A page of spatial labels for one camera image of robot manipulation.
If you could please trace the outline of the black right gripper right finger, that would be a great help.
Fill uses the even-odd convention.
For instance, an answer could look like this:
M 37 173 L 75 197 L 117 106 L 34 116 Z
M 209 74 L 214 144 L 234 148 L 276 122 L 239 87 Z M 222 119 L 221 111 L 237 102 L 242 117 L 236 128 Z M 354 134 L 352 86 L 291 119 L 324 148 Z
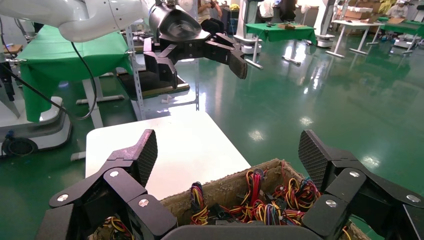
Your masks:
M 386 240 L 424 237 L 424 198 L 369 171 L 351 152 L 325 145 L 312 130 L 300 135 L 298 157 L 321 196 L 303 225 L 336 240 L 357 216 Z

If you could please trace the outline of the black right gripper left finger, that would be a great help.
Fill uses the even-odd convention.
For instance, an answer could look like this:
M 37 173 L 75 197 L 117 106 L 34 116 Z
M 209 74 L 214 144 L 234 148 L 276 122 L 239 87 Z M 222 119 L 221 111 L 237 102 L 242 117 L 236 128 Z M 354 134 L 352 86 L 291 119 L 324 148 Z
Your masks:
M 156 133 L 143 132 L 133 146 L 115 150 L 91 176 L 49 200 L 38 240 L 85 240 L 117 215 L 137 240 L 160 240 L 177 218 L 146 189 L 158 157 Z

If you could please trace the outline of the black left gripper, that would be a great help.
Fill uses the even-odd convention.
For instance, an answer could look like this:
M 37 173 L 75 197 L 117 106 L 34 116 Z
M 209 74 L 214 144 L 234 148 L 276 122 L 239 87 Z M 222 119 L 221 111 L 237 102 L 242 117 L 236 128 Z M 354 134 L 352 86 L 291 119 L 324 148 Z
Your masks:
M 157 43 L 145 38 L 143 57 L 148 72 L 157 79 L 178 87 L 175 63 L 185 59 L 207 58 L 225 64 L 239 79 L 246 79 L 248 64 L 241 45 L 224 33 L 211 34 L 178 5 L 154 5 L 149 26 Z

